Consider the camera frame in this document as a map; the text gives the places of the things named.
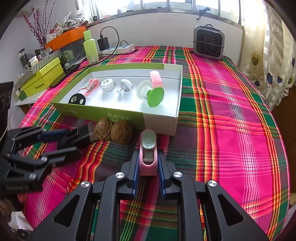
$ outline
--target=charger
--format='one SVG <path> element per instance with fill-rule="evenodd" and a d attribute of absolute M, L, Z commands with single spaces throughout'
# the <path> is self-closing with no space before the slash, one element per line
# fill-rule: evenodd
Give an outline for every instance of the charger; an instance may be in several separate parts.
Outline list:
<path fill-rule="evenodd" d="M 98 39 L 98 45 L 99 45 L 100 51 L 110 48 L 108 38 L 107 37 L 103 38 L 103 35 L 100 35 L 100 37 L 101 38 Z"/>

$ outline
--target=orange lid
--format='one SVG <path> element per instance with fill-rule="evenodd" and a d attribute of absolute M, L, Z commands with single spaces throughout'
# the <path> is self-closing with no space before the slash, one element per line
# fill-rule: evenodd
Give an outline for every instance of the orange lid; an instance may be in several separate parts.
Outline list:
<path fill-rule="evenodd" d="M 72 43 L 78 39 L 84 38 L 83 32 L 86 31 L 86 27 L 79 27 L 69 30 L 60 36 L 57 36 L 52 41 L 45 45 L 45 48 L 51 48 L 53 51 L 65 47 L 67 44 Z"/>

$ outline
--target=white wall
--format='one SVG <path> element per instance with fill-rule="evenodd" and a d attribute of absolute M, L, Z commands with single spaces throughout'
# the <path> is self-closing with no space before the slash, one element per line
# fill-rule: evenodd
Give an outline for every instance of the white wall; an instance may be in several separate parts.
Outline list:
<path fill-rule="evenodd" d="M 42 14 L 45 1 L 46 0 L 31 0 L 23 9 L 29 10 L 31 6 L 33 6 L 34 8 L 39 8 Z M 74 0 L 57 0 L 48 29 L 50 26 L 53 27 L 56 22 L 61 22 L 69 12 L 74 11 Z M 33 16 L 31 16 L 29 20 L 31 23 L 34 23 Z M 27 26 L 24 18 L 14 18 L 0 40 L 0 83 L 9 81 L 16 82 L 18 75 L 23 72 L 22 65 L 17 56 L 17 53 L 23 48 L 25 48 L 27 54 L 34 54 L 34 50 L 39 49 L 40 45 L 37 38 Z M 12 98 L 8 114 L 9 129 L 18 128 L 24 118 L 21 109 L 14 106 L 15 102 L 16 100 Z"/>
<path fill-rule="evenodd" d="M 90 27 L 94 39 L 100 38 L 100 31 L 105 26 L 113 26 L 119 33 L 120 40 L 126 40 L 136 46 L 167 45 L 193 48 L 193 30 L 196 25 L 211 24 L 225 34 L 224 55 L 238 64 L 241 54 L 244 31 L 238 27 L 215 19 L 184 13 L 146 13 L 112 19 Z M 117 45 L 117 34 L 114 29 L 103 30 L 110 46 Z"/>

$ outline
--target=pink plastic object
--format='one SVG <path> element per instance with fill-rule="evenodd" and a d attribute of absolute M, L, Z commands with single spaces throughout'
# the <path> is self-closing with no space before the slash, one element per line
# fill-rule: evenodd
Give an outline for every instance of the pink plastic object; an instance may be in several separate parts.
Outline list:
<path fill-rule="evenodd" d="M 152 89 L 156 87 L 163 87 L 163 81 L 161 80 L 160 74 L 158 71 L 151 71 L 150 72 L 151 82 L 152 82 Z"/>
<path fill-rule="evenodd" d="M 100 82 L 97 79 L 90 79 L 89 80 L 89 86 L 85 88 L 87 92 L 85 92 L 83 95 L 88 96 L 90 95 L 96 88 L 100 86 Z"/>
<path fill-rule="evenodd" d="M 143 162 L 143 146 L 142 146 L 142 136 L 145 131 L 151 131 L 149 129 L 146 129 L 142 131 L 141 138 L 140 138 L 140 155 L 139 155 L 139 170 L 140 170 L 140 176 L 157 176 L 157 169 L 158 169 L 158 163 L 157 163 L 157 146 L 153 148 L 153 157 L 154 160 L 150 165 L 146 165 Z"/>

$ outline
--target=gray portable heater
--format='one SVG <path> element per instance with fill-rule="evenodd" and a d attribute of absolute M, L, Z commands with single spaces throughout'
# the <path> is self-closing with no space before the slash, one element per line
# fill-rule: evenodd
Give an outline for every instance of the gray portable heater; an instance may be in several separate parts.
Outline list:
<path fill-rule="evenodd" d="M 197 56 L 219 61 L 223 55 L 225 36 L 212 25 L 197 25 L 193 35 L 193 51 Z"/>

